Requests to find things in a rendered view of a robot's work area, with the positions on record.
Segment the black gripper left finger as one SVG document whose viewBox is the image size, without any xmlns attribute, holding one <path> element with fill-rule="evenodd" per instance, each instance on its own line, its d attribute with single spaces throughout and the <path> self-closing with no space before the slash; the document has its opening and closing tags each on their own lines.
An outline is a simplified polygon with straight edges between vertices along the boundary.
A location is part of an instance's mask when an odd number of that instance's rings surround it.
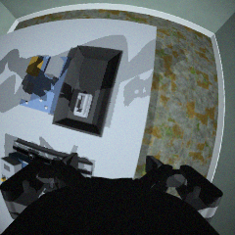
<svg viewBox="0 0 235 235">
<path fill-rule="evenodd" d="M 0 184 L 11 218 L 16 219 L 28 205 L 36 201 L 47 183 L 54 183 L 56 189 L 65 186 L 70 190 L 99 188 L 97 182 L 78 171 L 78 153 L 70 153 L 51 164 L 44 164 L 42 160 L 32 161 Z"/>
</svg>

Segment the brass-yellow block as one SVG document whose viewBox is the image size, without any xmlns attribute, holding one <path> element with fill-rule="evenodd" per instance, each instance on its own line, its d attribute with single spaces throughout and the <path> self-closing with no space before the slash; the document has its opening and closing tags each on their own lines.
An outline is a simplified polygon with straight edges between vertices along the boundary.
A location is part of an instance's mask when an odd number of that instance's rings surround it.
<svg viewBox="0 0 235 235">
<path fill-rule="evenodd" d="M 31 76 L 38 76 L 43 62 L 44 61 L 39 57 L 32 57 L 26 69 L 26 73 L 30 74 Z"/>
</svg>

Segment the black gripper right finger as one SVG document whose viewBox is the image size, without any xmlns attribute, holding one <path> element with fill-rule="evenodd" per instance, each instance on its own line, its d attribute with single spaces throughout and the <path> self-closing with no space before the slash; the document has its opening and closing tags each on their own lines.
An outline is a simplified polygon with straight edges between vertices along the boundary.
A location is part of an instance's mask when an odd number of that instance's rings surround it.
<svg viewBox="0 0 235 235">
<path fill-rule="evenodd" d="M 147 156 L 145 171 L 140 179 L 128 183 L 126 189 L 167 192 L 169 187 L 175 187 L 183 201 L 194 207 L 208 223 L 211 222 L 223 193 L 197 170 L 187 164 L 173 169 L 172 165 Z"/>
</svg>

